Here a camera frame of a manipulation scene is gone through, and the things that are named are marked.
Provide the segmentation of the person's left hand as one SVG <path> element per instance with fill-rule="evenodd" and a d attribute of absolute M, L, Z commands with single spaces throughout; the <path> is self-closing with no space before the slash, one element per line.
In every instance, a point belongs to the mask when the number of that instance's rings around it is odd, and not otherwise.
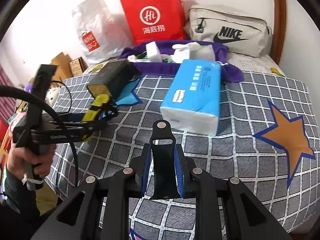
<path fill-rule="evenodd" d="M 16 144 L 13 144 L 6 164 L 7 171 L 16 178 L 22 180 L 25 173 L 24 163 L 29 163 L 31 165 L 36 165 L 34 173 L 41 178 L 44 178 L 48 176 L 50 172 L 55 150 L 56 144 L 47 145 L 46 153 L 36 155 L 27 148 L 16 147 Z"/>

